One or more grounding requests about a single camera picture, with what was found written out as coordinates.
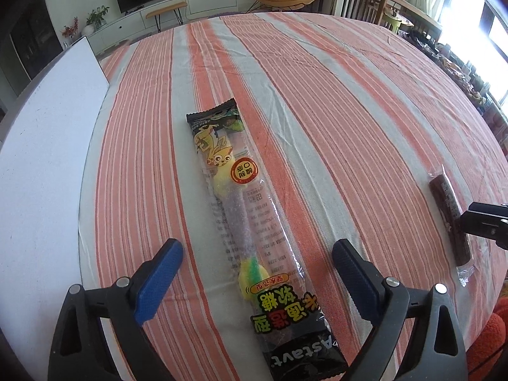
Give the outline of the dark red meat stick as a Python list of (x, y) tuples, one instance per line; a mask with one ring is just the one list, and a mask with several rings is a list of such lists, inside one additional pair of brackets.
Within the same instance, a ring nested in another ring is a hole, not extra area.
[(462, 206), (443, 164), (430, 173), (429, 188), (448, 233), (457, 278), (462, 287), (467, 287), (474, 274), (474, 256), (470, 240), (461, 229)]

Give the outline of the long gummy candy packet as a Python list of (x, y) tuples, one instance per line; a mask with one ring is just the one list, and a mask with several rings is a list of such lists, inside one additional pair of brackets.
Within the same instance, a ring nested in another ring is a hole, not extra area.
[(326, 380), (347, 361), (296, 256), (234, 99), (187, 123), (250, 326), (274, 380)]

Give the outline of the orange fuzzy cushion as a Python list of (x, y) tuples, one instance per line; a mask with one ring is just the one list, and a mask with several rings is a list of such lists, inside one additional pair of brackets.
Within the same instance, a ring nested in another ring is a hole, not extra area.
[(501, 297), (485, 328), (467, 351), (468, 379), (484, 380), (507, 346), (507, 297)]

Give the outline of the striped orange white tablecloth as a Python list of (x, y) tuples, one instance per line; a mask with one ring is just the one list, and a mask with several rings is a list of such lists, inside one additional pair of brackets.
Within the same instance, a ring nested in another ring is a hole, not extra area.
[(347, 359), (370, 327), (331, 262), (341, 238), (405, 285), (446, 285), (465, 344), (478, 338), (507, 253), (474, 238), (474, 273), (462, 285), (429, 182), (445, 170), (462, 205), (502, 204), (507, 161), (468, 97), (414, 46), (339, 17), (242, 14), (145, 38), (100, 69), (109, 90), (84, 169), (82, 277), (88, 287), (108, 286), (167, 239), (184, 245), (184, 262), (145, 325), (176, 379), (271, 376), (186, 121), (228, 99)]

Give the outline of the white foam board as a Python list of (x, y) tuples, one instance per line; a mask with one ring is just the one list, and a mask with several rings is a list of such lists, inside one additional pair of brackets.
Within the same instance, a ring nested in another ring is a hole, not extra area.
[(82, 179), (108, 90), (81, 39), (31, 81), (1, 124), (1, 330), (35, 380), (46, 378), (60, 308), (81, 279)]

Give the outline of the cluttered wooden side table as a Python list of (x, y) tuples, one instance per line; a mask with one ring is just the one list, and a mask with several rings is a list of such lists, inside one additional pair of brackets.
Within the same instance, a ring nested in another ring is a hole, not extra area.
[(440, 64), (507, 146), (507, 30), (485, 0), (388, 0), (401, 34)]

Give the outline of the wooden slatted chair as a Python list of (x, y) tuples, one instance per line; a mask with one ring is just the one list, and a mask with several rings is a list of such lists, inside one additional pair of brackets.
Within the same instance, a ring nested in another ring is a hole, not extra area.
[(381, 25), (387, 0), (333, 0), (331, 15)]

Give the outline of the red flower plant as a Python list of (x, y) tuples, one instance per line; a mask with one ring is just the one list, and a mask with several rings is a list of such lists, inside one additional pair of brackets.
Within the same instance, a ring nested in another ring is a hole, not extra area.
[(66, 46), (70, 46), (75, 42), (78, 37), (79, 19), (74, 17), (71, 25), (65, 25), (61, 30), (61, 35), (64, 38)]

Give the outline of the white tv cabinet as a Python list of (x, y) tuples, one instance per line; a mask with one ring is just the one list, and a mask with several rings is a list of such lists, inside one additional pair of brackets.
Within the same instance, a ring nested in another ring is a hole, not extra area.
[(237, 0), (164, 0), (107, 23), (87, 37), (94, 54), (194, 20), (237, 13)]

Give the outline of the white vase green plant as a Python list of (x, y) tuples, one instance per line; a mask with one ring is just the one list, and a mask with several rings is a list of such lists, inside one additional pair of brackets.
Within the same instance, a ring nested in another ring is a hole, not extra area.
[(92, 10), (86, 19), (86, 24), (82, 30), (82, 35), (92, 35), (105, 23), (106, 14), (109, 12), (109, 6), (101, 5)]

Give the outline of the small wooden bench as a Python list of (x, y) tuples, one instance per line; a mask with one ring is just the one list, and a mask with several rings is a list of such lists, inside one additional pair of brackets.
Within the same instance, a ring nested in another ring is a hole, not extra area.
[(187, 6), (188, 6), (187, 2), (185, 0), (183, 0), (178, 3), (173, 3), (168, 6), (164, 6), (164, 7), (158, 8), (156, 10), (147, 12), (145, 15), (145, 18), (146, 19), (153, 18), (154, 22), (156, 24), (157, 31), (160, 33), (161, 32), (161, 25), (162, 25), (161, 16), (165, 13), (172, 12), (175, 15), (175, 18), (177, 19), (177, 23), (179, 25), (183, 25), (184, 20), (183, 20), (181, 9), (184, 9)]

